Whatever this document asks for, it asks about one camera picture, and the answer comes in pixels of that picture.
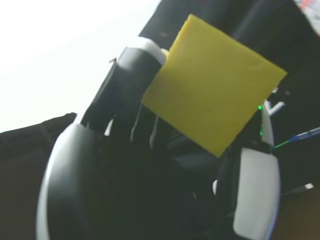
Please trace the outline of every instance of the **white background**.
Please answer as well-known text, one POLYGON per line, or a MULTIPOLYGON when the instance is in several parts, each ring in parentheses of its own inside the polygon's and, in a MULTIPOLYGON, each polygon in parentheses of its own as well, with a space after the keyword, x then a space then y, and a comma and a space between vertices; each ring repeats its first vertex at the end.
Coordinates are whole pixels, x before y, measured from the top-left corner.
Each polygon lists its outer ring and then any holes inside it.
POLYGON ((0 1, 0 133, 86 108, 159 2, 0 1))

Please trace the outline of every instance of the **yellow square paper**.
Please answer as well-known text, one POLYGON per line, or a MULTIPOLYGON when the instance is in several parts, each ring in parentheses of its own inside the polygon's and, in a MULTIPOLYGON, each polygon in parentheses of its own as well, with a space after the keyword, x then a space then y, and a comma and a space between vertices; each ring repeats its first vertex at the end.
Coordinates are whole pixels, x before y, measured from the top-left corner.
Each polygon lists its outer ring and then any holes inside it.
POLYGON ((190 15, 142 103, 219 157, 285 75, 190 15))

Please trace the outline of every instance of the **yellow sticky note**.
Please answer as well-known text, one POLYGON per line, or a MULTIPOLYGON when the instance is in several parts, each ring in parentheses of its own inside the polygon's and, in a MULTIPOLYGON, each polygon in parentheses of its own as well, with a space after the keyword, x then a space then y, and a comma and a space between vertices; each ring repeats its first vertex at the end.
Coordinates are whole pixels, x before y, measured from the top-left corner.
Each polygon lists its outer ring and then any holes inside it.
POLYGON ((142 103, 219 157, 286 74, 190 15, 142 103))

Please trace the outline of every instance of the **brown surface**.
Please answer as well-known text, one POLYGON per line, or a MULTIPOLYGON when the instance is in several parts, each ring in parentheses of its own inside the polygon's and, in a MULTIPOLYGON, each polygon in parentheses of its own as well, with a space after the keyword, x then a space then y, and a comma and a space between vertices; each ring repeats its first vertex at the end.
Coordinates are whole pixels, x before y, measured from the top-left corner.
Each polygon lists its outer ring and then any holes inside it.
POLYGON ((320 180, 313 185, 283 198, 272 240, 320 239, 320 180))

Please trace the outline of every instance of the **green wire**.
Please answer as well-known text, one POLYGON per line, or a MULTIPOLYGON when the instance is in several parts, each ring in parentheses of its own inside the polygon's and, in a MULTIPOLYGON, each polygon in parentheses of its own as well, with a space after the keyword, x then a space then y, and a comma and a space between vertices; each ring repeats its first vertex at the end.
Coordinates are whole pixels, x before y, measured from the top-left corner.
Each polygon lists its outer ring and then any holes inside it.
POLYGON ((290 142, 290 140, 285 141, 285 142, 280 143, 279 145, 275 146, 274 148, 275 148, 275 149, 280 148, 281 146, 283 146, 283 145, 285 145, 285 144, 287 144, 287 143, 289 143, 289 142, 290 142))

